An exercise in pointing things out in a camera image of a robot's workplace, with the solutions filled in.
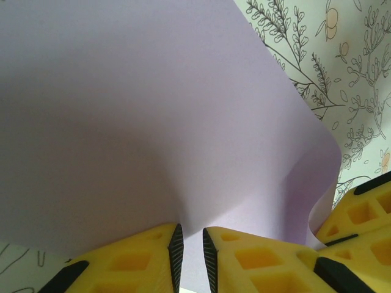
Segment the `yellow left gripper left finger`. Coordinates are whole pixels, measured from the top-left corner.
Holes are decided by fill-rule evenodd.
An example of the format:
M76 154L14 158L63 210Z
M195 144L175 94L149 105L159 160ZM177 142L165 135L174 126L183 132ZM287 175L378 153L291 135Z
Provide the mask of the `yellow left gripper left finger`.
M183 231L156 226L72 259L39 293L180 293Z

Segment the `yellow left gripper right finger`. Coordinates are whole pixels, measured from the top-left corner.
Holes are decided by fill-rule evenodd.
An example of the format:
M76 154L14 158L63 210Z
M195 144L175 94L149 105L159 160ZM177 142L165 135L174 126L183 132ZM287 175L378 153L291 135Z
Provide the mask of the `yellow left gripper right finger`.
M222 227L203 229L211 293L375 293L309 247Z

